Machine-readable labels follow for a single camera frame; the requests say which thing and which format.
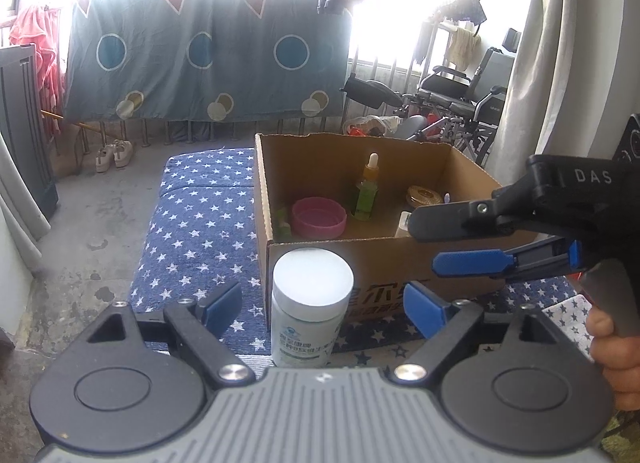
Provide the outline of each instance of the white bottle cap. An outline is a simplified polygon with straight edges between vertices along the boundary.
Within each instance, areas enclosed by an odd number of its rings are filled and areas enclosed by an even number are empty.
[[[299,320],[322,322],[344,313],[352,288],[351,268],[329,250],[292,250],[273,267],[273,297]]]
[[[376,153],[371,153],[371,156],[369,156],[369,164],[367,165],[367,167],[369,167],[369,169],[375,169],[378,166],[378,155]]]

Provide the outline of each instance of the pair of shoes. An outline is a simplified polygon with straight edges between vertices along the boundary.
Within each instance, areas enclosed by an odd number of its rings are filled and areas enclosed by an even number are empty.
[[[107,144],[95,156],[95,172],[107,172],[113,160],[116,167],[125,167],[133,156],[133,144],[129,140],[116,140]]]

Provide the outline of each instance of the hanging towel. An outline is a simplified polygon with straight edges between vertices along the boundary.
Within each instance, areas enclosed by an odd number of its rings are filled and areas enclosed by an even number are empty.
[[[62,93],[59,93],[58,66],[58,20],[60,10],[46,6],[31,5],[21,10],[9,33],[11,44],[34,44],[36,47],[36,81],[38,91],[47,90],[50,106],[55,107]]]
[[[469,67],[478,42],[480,42],[480,36],[475,36],[466,28],[459,27],[451,36],[444,58],[455,64],[459,71],[465,71]]]

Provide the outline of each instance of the pink cloth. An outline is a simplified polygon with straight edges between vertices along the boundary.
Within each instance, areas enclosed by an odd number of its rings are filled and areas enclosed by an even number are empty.
[[[58,79],[58,20],[60,10],[31,5],[21,10],[9,33],[11,44],[35,44],[36,74],[41,98],[48,101],[48,110],[62,101]]]

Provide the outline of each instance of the pink bowl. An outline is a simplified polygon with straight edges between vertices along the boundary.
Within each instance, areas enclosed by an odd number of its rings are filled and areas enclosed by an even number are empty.
[[[347,212],[332,199],[299,199],[291,208],[291,227],[306,239],[335,239],[344,232],[346,225]]]

